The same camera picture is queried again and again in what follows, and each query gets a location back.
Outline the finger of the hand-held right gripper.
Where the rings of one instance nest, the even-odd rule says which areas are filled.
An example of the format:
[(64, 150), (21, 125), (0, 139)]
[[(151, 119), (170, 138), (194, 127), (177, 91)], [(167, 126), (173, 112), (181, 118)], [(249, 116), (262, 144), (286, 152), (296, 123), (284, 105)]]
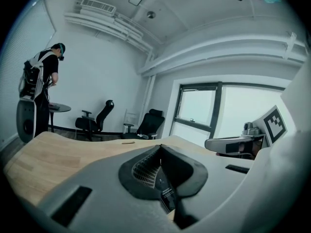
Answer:
[(213, 138), (205, 141), (205, 148), (226, 155), (252, 154), (253, 141), (245, 136)]

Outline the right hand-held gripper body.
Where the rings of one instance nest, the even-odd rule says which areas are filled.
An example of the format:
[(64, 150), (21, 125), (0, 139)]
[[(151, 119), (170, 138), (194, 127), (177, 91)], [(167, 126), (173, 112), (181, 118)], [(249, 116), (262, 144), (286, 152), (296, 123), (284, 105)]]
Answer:
[(267, 113), (252, 122), (253, 148), (252, 159), (264, 148), (271, 147), (287, 133), (286, 124), (280, 110), (275, 105)]

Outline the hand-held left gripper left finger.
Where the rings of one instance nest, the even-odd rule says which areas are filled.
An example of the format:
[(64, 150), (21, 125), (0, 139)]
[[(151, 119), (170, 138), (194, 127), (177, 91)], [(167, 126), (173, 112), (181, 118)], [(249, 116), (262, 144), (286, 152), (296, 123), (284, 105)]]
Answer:
[(37, 207), (52, 216), (79, 187), (87, 187), (91, 192), (68, 225), (71, 232), (179, 232), (160, 201), (137, 199), (119, 181), (121, 165), (150, 149), (136, 149), (92, 162), (53, 188)]

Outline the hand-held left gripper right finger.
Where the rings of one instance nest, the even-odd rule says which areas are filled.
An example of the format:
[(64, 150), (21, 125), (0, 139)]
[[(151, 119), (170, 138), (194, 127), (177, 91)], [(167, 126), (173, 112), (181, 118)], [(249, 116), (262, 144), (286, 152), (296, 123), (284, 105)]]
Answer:
[(174, 222), (162, 216), (162, 228), (242, 228), (248, 192), (237, 195), (246, 174), (227, 168), (249, 169), (251, 161), (161, 146), (161, 168), (173, 188)]

